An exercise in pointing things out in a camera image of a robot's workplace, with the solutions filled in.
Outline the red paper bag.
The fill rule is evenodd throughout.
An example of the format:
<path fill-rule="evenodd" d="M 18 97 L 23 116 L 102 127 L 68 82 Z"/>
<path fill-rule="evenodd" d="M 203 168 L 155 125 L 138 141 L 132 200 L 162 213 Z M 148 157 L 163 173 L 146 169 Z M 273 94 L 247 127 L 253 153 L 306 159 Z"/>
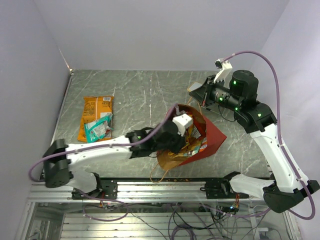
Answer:
<path fill-rule="evenodd" d="M 162 182 L 167 173 L 178 167 L 183 166 L 214 155 L 222 143 L 227 139 L 207 117 L 202 115 L 196 108 L 185 104 L 178 104 L 170 117 L 178 117 L 187 114 L 193 119 L 193 123 L 186 129 L 185 143 L 178 153 L 168 149 L 156 152 L 157 166 L 164 170 L 161 179 L 152 178 L 154 170 L 150 172 L 149 179 L 152 183 Z"/>

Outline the teal snack packet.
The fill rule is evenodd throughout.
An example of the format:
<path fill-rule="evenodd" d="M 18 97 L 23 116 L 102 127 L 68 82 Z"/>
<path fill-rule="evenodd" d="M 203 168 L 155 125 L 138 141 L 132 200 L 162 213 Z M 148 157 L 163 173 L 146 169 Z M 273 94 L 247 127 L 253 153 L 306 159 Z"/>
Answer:
<path fill-rule="evenodd" d="M 101 118 L 85 123 L 84 134 L 88 143 L 98 142 L 100 140 L 110 139 L 112 136 L 112 118 L 111 112 L 101 113 Z"/>

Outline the orange kettle chips bag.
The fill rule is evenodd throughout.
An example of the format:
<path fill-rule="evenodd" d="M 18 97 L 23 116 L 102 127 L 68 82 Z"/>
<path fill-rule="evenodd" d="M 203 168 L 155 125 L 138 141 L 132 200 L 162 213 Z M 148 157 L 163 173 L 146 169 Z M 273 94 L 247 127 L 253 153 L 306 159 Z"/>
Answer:
<path fill-rule="evenodd" d="M 83 100 L 84 107 L 80 118 L 77 140 L 86 143 L 85 124 L 95 122 L 104 116 L 112 115 L 114 97 L 111 95 L 85 96 Z"/>

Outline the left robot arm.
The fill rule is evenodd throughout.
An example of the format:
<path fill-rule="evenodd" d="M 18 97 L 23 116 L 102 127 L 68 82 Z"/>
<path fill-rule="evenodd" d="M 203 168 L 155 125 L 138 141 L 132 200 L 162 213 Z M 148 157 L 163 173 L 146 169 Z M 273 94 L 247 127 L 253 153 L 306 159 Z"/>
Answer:
<path fill-rule="evenodd" d="M 44 182 L 49 189 L 69 186 L 96 199 L 102 193 L 101 178 L 96 172 L 87 172 L 89 164 L 107 160 L 129 160 L 148 157 L 157 151 L 178 153 L 185 145 L 189 125 L 173 119 L 156 128 L 146 127 L 120 137 L 80 144 L 65 144 L 56 140 L 44 154 Z"/>

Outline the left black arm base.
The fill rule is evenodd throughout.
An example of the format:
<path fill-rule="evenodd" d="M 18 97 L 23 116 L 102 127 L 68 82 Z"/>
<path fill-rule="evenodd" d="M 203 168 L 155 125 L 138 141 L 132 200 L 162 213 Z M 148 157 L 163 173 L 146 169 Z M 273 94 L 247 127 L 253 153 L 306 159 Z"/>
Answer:
<path fill-rule="evenodd" d="M 96 190 L 86 193 L 88 196 L 99 199 L 115 200 L 118 194 L 118 184 L 113 179 L 102 178 Z M 74 190 L 71 194 L 73 200 L 89 200 L 89 197 L 84 196 L 78 190 Z"/>

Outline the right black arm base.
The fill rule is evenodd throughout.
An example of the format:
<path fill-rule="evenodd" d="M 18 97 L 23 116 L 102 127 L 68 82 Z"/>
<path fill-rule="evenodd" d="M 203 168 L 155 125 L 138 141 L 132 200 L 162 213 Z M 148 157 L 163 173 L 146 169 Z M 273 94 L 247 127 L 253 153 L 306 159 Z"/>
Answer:
<path fill-rule="evenodd" d="M 207 199 L 219 199 L 231 196 L 230 183 L 224 178 L 209 178 L 199 190 L 205 192 Z"/>

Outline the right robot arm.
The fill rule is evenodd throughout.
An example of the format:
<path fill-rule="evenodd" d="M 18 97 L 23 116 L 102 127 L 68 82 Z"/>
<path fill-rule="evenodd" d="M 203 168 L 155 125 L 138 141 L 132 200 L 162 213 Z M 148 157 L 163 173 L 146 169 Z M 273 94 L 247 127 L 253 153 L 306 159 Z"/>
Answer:
<path fill-rule="evenodd" d="M 223 80 L 208 76 L 203 84 L 193 83 L 189 95 L 203 107 L 213 104 L 233 111 L 234 120 L 261 149 L 268 166 L 270 179 L 246 176 L 232 172 L 223 178 L 221 194 L 226 198 L 236 193 L 247 194 L 261 200 L 276 213 L 288 211 L 301 203 L 308 194 L 320 189 L 316 180 L 310 180 L 298 168 L 278 134 L 278 121 L 271 108 L 257 100 L 259 80 L 248 70 L 237 70 L 232 74 L 229 87 Z"/>

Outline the aluminium frame rail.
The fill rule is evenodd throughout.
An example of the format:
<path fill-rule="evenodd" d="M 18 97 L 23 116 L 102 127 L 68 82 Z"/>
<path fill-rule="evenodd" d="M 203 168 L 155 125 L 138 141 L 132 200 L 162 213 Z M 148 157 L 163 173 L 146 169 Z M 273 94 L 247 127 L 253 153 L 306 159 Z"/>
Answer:
<path fill-rule="evenodd" d="M 222 192 L 206 193 L 201 191 L 205 186 L 204 181 L 185 182 L 129 182 L 119 181 L 113 185 L 111 194 L 106 194 L 104 202 L 115 200 L 124 203 L 176 203 L 176 202 L 203 202 L 213 201 L 233 202 L 235 194 L 225 195 Z M 76 192 L 70 186 L 46 188 L 43 183 L 32 185 L 28 202 L 33 203 L 97 203 L 95 199 L 85 196 L 76 197 Z"/>

